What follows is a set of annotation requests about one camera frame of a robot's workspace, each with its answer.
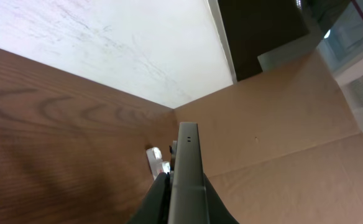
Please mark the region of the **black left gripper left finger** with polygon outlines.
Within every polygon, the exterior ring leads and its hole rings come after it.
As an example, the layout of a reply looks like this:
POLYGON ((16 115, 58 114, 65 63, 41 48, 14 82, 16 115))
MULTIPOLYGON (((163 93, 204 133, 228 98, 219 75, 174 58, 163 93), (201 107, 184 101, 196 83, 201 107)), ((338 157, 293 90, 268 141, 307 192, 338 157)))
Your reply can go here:
POLYGON ((160 173, 127 224, 167 224, 170 208, 170 174, 160 173))

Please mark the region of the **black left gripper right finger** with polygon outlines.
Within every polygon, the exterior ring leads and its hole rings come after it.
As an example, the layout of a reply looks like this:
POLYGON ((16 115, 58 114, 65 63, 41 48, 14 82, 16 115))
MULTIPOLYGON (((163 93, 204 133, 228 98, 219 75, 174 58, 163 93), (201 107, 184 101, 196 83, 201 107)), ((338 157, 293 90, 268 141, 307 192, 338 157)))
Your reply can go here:
POLYGON ((223 204, 221 198, 206 175, 204 175, 204 184, 206 187, 210 224, 239 224, 239 222, 230 214, 226 206, 223 204))

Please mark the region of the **bronze Galaxy smartphone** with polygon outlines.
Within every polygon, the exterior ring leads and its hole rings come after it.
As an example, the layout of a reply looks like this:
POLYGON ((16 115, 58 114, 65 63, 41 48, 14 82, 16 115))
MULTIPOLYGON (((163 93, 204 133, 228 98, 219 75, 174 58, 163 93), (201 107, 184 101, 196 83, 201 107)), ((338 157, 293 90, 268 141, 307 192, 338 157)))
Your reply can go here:
POLYGON ((179 125, 168 223, 210 223, 197 123, 179 125))

